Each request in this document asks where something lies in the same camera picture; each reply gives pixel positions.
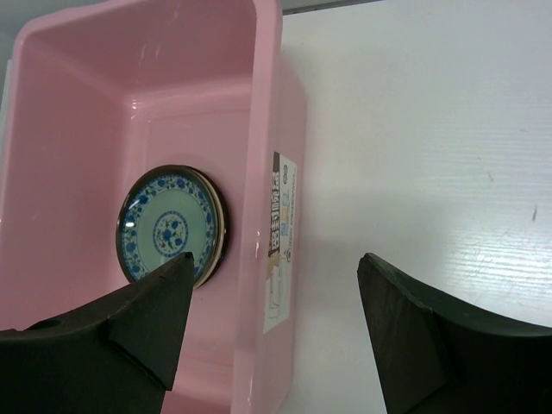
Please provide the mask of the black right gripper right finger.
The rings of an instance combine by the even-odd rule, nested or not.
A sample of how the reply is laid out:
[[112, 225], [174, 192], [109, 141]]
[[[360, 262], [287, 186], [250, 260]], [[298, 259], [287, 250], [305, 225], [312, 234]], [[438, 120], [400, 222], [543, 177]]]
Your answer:
[[551, 329], [484, 310], [375, 254], [357, 270], [389, 413], [549, 413]]

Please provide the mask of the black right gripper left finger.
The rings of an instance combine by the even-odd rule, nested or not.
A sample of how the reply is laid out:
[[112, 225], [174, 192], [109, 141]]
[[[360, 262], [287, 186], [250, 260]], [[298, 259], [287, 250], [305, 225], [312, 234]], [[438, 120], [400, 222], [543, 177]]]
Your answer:
[[1, 333], [3, 413], [159, 413], [194, 286], [182, 253], [67, 313]]

